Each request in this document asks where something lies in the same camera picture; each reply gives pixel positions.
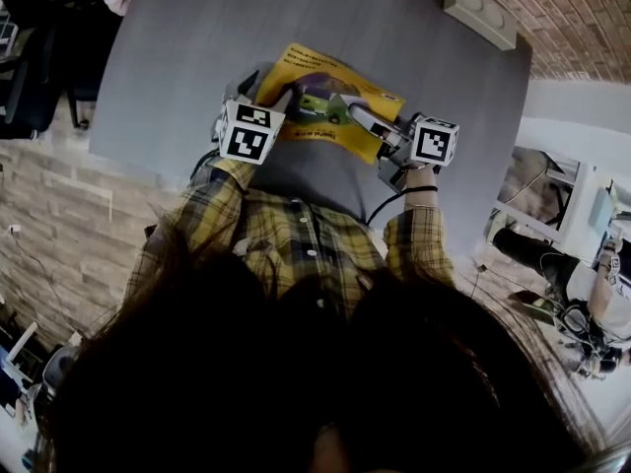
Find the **yellow plaid shirt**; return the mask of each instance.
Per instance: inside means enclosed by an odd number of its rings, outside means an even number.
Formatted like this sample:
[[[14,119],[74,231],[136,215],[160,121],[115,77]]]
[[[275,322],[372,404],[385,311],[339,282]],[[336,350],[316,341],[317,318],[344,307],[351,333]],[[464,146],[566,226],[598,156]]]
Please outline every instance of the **yellow plaid shirt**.
[[[444,251],[443,218],[437,208],[408,210],[386,226],[384,260],[367,228],[352,217],[248,189],[255,166],[219,157],[199,169],[172,220],[192,250],[210,236],[214,246],[238,246],[247,267],[262,283],[275,276],[278,296],[305,277],[319,275],[324,291],[350,316],[371,286],[371,272],[387,266],[399,278],[424,271],[453,283]],[[127,286],[127,296],[158,264],[160,236],[150,236]]]

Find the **dark hair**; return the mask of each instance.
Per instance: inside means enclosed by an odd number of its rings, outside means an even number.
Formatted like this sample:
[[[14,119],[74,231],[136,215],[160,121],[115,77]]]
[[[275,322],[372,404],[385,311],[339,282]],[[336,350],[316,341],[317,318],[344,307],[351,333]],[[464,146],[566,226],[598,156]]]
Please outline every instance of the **dark hair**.
[[[234,254],[160,236],[159,271],[53,400],[36,472],[305,471],[331,423],[353,471],[559,471],[594,451],[514,338],[451,286],[377,272],[347,321],[319,279],[276,300]]]

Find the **wooden floor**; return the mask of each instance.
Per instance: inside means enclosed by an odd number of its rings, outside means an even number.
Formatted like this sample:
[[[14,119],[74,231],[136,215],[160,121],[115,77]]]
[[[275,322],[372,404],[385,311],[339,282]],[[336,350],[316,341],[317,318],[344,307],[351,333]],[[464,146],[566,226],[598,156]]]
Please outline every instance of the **wooden floor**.
[[[111,316],[154,209],[173,206],[184,186],[90,156],[88,138],[62,100],[39,139],[0,141],[0,294],[20,325],[37,322],[47,348]]]

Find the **tabletop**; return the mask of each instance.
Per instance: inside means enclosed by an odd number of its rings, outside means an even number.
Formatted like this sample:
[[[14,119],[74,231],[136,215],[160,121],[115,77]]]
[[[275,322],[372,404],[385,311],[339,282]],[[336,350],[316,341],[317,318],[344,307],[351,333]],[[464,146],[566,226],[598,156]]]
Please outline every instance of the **tabletop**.
[[[469,253],[515,145],[531,49],[519,37],[515,50],[500,51],[445,14],[442,0],[133,0],[105,69],[90,152],[188,176],[226,85],[291,42],[402,96],[403,116],[421,110],[460,125],[439,196],[448,251]],[[327,142],[277,142],[255,180],[296,186],[363,219],[391,195],[376,166]],[[374,226],[401,210],[394,202]]]

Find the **yellow paper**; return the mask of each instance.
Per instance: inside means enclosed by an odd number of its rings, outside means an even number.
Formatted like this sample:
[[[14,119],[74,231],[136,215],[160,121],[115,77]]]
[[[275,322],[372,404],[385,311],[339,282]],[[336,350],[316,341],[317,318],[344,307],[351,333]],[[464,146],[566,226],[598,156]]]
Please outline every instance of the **yellow paper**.
[[[350,117],[348,106],[361,104],[393,122],[405,103],[338,61],[296,43],[287,46],[267,74],[256,103],[273,105],[287,88],[295,95],[286,110],[280,138],[335,142],[366,163],[375,160],[382,141]]]

